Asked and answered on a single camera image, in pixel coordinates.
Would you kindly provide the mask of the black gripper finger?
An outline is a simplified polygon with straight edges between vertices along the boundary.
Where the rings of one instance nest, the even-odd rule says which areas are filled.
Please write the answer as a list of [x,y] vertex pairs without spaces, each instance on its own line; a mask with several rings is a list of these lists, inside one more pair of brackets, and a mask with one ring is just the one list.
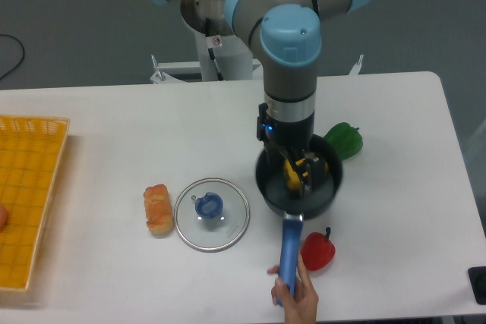
[[272,177],[273,165],[276,158],[275,144],[268,142],[265,145],[264,149],[266,153],[266,157],[264,158],[264,167],[265,167],[264,180],[269,181],[270,178]]
[[308,197],[321,188],[320,157],[314,152],[304,153],[298,161],[300,196]]

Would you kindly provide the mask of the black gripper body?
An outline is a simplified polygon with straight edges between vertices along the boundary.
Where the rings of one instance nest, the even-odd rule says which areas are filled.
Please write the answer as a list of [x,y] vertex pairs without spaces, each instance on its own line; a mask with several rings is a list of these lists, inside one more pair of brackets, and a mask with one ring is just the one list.
[[285,150],[310,150],[314,135],[314,113],[300,121],[278,121],[269,115],[268,104],[258,106],[257,139],[265,147],[277,146]]

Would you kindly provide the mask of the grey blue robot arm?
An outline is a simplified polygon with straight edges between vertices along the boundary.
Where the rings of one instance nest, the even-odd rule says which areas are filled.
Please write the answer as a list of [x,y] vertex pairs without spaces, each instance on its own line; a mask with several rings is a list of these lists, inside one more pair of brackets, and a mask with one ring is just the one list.
[[[155,0],[165,3],[170,0]],[[193,30],[207,37],[239,38],[260,61],[265,101],[257,137],[286,158],[307,196],[324,181],[320,160],[311,157],[316,62],[322,48],[320,23],[361,8],[371,0],[191,0]]]

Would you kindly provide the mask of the person's hand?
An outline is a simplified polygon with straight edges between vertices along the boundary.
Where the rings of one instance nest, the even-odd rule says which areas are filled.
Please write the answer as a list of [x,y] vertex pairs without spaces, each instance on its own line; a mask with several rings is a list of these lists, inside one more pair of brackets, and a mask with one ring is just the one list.
[[274,305],[277,301],[282,304],[285,324],[315,324],[319,297],[301,254],[298,255],[297,270],[295,293],[290,294],[285,282],[277,276],[271,289],[272,302]]

